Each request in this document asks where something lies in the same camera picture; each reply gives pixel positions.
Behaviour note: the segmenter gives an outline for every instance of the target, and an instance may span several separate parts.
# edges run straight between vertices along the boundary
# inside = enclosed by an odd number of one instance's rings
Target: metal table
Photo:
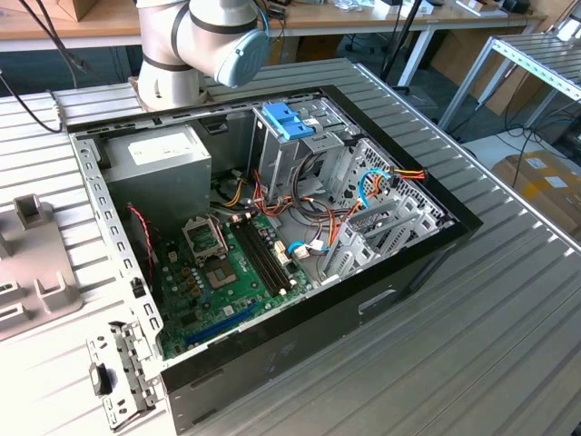
[[[581,99],[581,47],[564,43],[552,34],[491,36],[439,121],[438,126],[442,130],[446,130],[454,119],[458,108],[493,52],[500,53],[506,59],[480,96],[480,102],[494,92],[513,63],[553,87],[551,93],[528,119],[525,127],[530,127],[535,122],[558,93],[563,93],[573,100]]]
[[[217,100],[335,84],[484,222],[416,295],[194,428],[212,435],[568,435],[581,417],[580,248],[364,67],[265,68]],[[128,85],[57,93],[69,123],[141,111]],[[46,121],[46,94],[27,102]],[[108,434],[84,338],[128,316],[65,134],[0,100],[0,207],[38,193],[84,307],[0,343],[3,434]],[[163,405],[122,434],[170,435]]]

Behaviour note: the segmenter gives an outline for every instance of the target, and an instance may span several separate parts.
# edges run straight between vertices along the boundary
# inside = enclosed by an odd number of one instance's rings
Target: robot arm
[[[153,110],[202,103],[203,75],[237,87],[258,73],[268,36],[251,0],[139,0],[139,95]]]

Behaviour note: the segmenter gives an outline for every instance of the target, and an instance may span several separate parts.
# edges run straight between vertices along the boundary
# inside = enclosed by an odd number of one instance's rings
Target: motherboard chip
[[[180,321],[182,322],[182,325],[186,327],[198,321],[198,317],[194,312],[190,312],[187,315],[183,315],[182,317],[180,317]]]
[[[206,277],[213,289],[220,289],[222,286],[226,286],[227,284],[238,280],[238,276],[228,259],[209,263],[204,268],[204,272],[206,273]]]

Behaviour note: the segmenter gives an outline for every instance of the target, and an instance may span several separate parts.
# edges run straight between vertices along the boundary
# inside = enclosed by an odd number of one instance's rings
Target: metal bracket
[[[138,322],[112,322],[109,330],[87,339],[89,374],[109,427],[119,431],[155,409],[163,397],[159,378],[145,380],[143,361],[152,356]]]

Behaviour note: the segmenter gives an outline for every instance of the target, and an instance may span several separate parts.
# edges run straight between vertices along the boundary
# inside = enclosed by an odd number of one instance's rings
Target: motherboard
[[[295,300],[311,289],[264,215],[190,220],[154,247],[154,298],[165,359]]]

